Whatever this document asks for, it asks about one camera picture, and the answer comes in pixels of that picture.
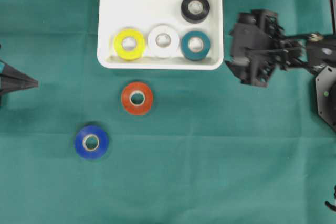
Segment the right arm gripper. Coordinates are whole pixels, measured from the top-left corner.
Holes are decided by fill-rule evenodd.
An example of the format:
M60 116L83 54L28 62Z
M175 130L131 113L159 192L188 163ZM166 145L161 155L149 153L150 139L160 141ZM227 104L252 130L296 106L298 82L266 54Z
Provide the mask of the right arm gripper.
M278 23L278 14L267 11L265 32L271 39L271 47L266 50L246 49L249 65L237 77L242 84L266 87L277 67L281 70L306 67L306 62L300 59L302 44L298 40L287 38Z

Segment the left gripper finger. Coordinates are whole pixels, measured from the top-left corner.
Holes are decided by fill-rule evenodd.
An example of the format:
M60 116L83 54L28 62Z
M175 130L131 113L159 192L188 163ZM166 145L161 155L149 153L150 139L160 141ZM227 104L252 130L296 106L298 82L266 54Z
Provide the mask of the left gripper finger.
M38 83L37 80L33 79L32 77L26 75L23 72L18 71L11 65L7 64L6 62L1 60L1 77L7 77L17 80L23 80L32 83Z
M19 82L19 83L10 83L10 82L4 82L1 83L1 98L2 96L14 92L14 91L20 91L20 90L26 90L31 88L38 87L38 82Z

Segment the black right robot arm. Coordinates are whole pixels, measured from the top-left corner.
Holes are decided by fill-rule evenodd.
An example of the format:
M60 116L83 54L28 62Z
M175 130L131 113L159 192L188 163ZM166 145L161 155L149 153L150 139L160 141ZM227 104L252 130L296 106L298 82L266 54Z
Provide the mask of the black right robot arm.
M278 14L239 13L227 67L242 84L266 87L274 70L304 69L314 75L319 116L335 128L335 34L286 36Z

